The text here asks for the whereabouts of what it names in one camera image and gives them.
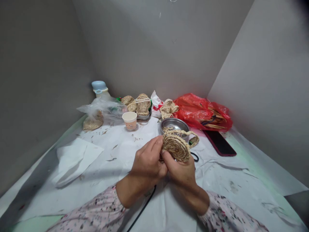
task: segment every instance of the metal container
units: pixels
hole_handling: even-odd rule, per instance
[[[190,130],[189,126],[184,121],[177,118],[167,118],[162,120],[160,123],[161,134],[164,134],[163,129],[165,127],[173,127],[174,130],[182,130],[185,132],[188,132]],[[189,142],[188,135],[182,135],[181,138],[183,138],[186,142]]]
[[[150,119],[150,116],[151,116],[151,111],[150,111],[149,115],[147,115],[147,116],[138,115],[137,120],[138,121],[148,121]]]

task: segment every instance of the red plastic bag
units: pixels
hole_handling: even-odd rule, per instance
[[[183,120],[190,127],[227,132],[233,125],[229,109],[206,98],[187,93],[174,100],[174,103],[179,106],[174,117]]]

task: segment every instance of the person's left hand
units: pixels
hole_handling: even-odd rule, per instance
[[[162,144],[162,136],[146,143],[136,152],[130,173],[116,184],[118,198],[125,208],[129,208],[166,176],[167,167],[159,161]]]

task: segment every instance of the hand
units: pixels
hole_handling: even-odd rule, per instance
[[[209,196],[195,181],[194,158],[190,156],[185,163],[176,162],[167,151],[162,152],[162,158],[179,193],[197,214],[204,215],[209,207]]]
[[[159,161],[162,144],[162,136],[146,143],[136,152],[130,173],[116,184],[118,198],[125,208],[129,208],[166,176],[167,167]]]

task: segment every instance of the plastic bag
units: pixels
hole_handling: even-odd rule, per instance
[[[190,127],[227,132],[233,125],[229,109],[206,98],[187,93],[174,100],[174,103],[179,106],[174,117],[183,120]]]
[[[152,93],[150,99],[152,101],[151,116],[161,118],[160,108],[163,106],[163,101],[160,100],[155,91]]]
[[[84,121],[84,130],[93,131],[103,124],[104,119],[123,122],[122,115],[128,112],[125,104],[110,96],[95,98],[90,105],[83,105],[77,110],[88,114]]]

